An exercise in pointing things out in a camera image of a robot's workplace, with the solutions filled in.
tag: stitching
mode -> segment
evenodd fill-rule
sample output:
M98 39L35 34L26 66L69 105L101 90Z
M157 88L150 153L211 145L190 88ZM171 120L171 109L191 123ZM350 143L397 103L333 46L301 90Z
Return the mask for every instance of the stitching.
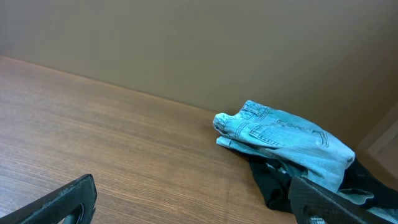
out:
M252 113L256 114L257 116L259 116L259 112L257 110L252 109L252 108L248 108L248 107L244 106L242 108L242 110L247 110L247 111L252 112Z
M323 131L319 131L319 134L322 138L322 146L329 147L328 136Z
M258 119L255 120L254 122L262 121L262 120L268 115L268 113L269 113L270 110L271 110L271 109L268 108L268 107L265 108L264 112L262 112L262 114L260 115L260 117L258 117Z
M266 143L268 143L268 144L271 144L271 145L273 145L273 146L280 146L280 144L279 144L278 142L273 141L273 140L271 140L271 139L269 139L269 138L265 138L264 136L262 136L262 135L260 134L259 131L257 131L258 129L260 129L260 128L264 127L264 126L269 126L269 125L259 124L259 125L257 125L255 128L253 128L253 129L249 132L249 134L252 135L252 136L254 136L255 138L258 138L258 139L260 139L261 141L264 141L264 142L266 142Z
M225 129L226 123L227 123L229 120L232 120L232 119L236 119L236 118L228 118L228 119L226 119L226 120L224 121L224 124L223 124L224 128L223 128L223 129Z
M239 125L238 129L235 132L235 137L237 140L239 140L239 136L241 135L243 128L246 127L248 124L249 124L249 122L245 122L245 123L242 123L241 125Z
M244 118L245 120L248 120L248 119L250 119L250 118L252 118L254 116L254 114L252 114L252 115L250 115L250 117L248 117L248 118Z

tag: black cloth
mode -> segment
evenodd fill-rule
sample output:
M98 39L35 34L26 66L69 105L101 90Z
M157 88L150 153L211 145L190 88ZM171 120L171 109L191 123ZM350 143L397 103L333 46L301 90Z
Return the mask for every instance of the black cloth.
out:
M385 186L357 160L346 169L340 189L361 189L372 192L374 198L367 199L364 208L398 208L398 192Z
M258 157L249 158L249 163L267 207L271 210L293 213L287 198L292 178L279 171L282 164L275 159Z

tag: wood grain surface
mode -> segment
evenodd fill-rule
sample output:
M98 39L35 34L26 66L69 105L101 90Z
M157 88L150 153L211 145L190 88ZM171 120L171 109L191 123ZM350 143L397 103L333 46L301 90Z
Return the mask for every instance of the wood grain surface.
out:
M214 115L0 57L0 216L93 174L92 223L295 223L215 144Z

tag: jeans back pocket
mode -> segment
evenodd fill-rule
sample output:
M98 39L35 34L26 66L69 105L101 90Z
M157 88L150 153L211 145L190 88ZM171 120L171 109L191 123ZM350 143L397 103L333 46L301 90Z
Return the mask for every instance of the jeans back pocket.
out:
M281 120L272 124L259 124L250 130L249 135L268 146L294 146L299 144L328 147L329 142L323 131L316 131Z

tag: denim fabric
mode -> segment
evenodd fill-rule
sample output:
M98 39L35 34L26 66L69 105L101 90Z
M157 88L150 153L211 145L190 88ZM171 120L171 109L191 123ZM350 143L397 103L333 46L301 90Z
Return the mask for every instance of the denim fabric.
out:
M341 189L337 192L340 197L350 200L356 205L364 205L367 199L374 198L372 192L361 189Z
M216 143L246 154L291 161L302 176L337 193L355 154L341 141L301 117L247 101L238 114L220 113L213 125Z
M391 223L398 224L398 213L395 209L382 209L382 208L370 208L368 212L371 212L378 217L385 219Z

